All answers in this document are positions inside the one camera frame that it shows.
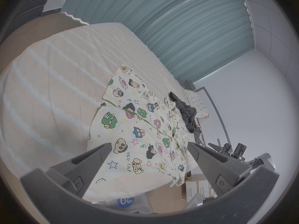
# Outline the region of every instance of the patterned pillow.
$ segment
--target patterned pillow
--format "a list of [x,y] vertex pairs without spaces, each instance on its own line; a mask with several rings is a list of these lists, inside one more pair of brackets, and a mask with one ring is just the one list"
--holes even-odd
[[199,95],[196,92],[190,91],[190,90],[185,90],[185,94],[187,96],[190,106],[196,108],[197,114],[196,114],[195,118],[196,119],[208,118],[209,111],[207,110],[207,108],[204,106],[204,104],[200,100]]

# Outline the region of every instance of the tiled floor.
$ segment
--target tiled floor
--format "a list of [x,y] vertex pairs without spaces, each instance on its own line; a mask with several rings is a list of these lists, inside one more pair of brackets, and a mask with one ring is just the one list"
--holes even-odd
[[[53,34],[82,26],[79,21],[73,20],[64,13],[55,13],[36,18],[12,33],[0,46],[0,74],[32,43],[50,37]],[[20,180],[16,178],[0,159],[0,173],[10,190],[19,199],[23,206],[39,223],[47,223],[43,216],[33,206],[26,195]],[[180,211],[186,204],[181,200],[181,187],[164,185],[147,193],[155,213],[170,213]]]

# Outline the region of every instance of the teal curtain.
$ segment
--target teal curtain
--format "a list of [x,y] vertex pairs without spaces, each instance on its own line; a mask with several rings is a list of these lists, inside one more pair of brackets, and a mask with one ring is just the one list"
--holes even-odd
[[124,24],[182,81],[254,48],[244,0],[66,0],[62,11],[89,24]]

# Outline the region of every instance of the cartoon print shirt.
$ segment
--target cartoon print shirt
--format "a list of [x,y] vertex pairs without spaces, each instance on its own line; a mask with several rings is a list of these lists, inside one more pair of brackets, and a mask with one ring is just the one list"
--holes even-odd
[[112,144],[93,182],[162,172],[172,176],[172,185],[184,183],[185,130],[179,126],[175,104],[164,101],[130,68],[121,66],[115,72],[90,127],[87,150]]

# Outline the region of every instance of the bed sheet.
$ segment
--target bed sheet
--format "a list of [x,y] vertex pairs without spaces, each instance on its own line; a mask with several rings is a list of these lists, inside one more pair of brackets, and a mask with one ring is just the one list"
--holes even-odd
[[[166,67],[120,23],[66,30],[15,58],[0,77],[0,155],[9,170],[21,177],[86,152],[91,122],[122,64],[159,99],[172,91],[188,103]],[[196,166],[189,152],[187,162],[186,171]]]

